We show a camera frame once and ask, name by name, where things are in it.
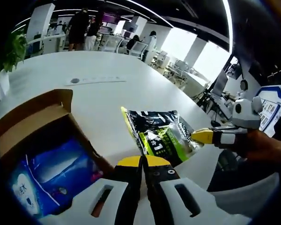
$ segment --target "green leaves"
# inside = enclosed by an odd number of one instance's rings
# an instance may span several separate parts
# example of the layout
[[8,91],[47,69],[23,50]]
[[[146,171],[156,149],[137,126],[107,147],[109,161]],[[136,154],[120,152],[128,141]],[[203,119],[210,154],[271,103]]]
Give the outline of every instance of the green leaves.
[[0,53],[0,71],[12,72],[13,67],[18,62],[23,61],[26,55],[27,41],[24,34],[13,32],[9,34],[4,46],[4,50]]

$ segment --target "cardboard box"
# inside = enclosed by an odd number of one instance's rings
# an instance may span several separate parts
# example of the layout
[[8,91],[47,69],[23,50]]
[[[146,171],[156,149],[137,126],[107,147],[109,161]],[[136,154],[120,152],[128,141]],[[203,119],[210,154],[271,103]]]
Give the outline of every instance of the cardboard box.
[[[75,140],[74,142],[79,143],[79,149],[83,148],[85,150],[83,153],[86,153],[87,158],[89,157],[95,162],[101,172],[107,174],[113,171],[113,167],[96,153],[71,114],[72,96],[72,90],[52,90],[23,103],[0,119],[0,161],[7,181],[10,179],[11,174],[18,170],[19,164],[22,163],[24,164],[22,165],[23,170],[28,168],[23,172],[27,179],[33,185],[40,186],[40,189],[36,191],[39,194],[44,187],[35,178],[32,169],[30,169],[30,163],[36,160],[34,157],[44,155],[44,153],[55,149],[55,147],[60,150],[62,143],[72,139]],[[47,163],[46,161],[50,160],[51,158],[47,158],[43,162]],[[73,169],[70,168],[69,170],[70,177],[73,178]],[[49,196],[50,198],[53,201],[56,200],[52,196]],[[59,207],[58,210],[49,212],[49,214],[59,214],[70,206],[71,202],[66,207]],[[38,218],[48,215],[48,212],[34,213],[34,210],[32,209],[30,213],[37,214]]]

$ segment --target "open cardboard box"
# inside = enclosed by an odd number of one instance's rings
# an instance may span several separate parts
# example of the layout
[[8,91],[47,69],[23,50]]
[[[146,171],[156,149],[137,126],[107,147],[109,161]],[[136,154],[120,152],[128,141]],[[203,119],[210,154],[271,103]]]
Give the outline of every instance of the open cardboard box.
[[52,90],[0,119],[0,161],[6,179],[26,156],[36,156],[74,137],[104,173],[113,167],[96,153],[71,114],[73,91]]

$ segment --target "person in black shirt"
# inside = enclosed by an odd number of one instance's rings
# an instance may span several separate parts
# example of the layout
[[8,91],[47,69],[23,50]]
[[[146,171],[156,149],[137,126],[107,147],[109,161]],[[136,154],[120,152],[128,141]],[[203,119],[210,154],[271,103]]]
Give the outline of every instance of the person in black shirt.
[[95,19],[92,18],[87,36],[85,38],[84,50],[92,51],[94,49],[94,45],[95,45],[95,42],[97,39],[97,33],[98,33],[100,27],[101,27],[101,24],[98,22],[95,22]]
[[132,47],[134,46],[134,44],[137,42],[137,41],[140,41],[140,38],[138,35],[135,35],[126,45],[126,48],[127,48],[127,52],[129,54],[129,51],[132,49]]
[[89,15],[87,8],[83,8],[79,13],[74,15],[69,22],[69,51],[80,49],[84,43],[84,34],[89,24]]

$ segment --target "potted plant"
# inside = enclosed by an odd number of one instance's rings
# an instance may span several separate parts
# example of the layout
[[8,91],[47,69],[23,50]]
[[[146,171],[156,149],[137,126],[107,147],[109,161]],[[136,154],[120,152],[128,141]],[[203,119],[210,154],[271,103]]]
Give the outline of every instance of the potted plant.
[[8,73],[16,69],[26,54],[27,41],[22,32],[10,33],[3,51],[0,53],[0,101],[9,90]]

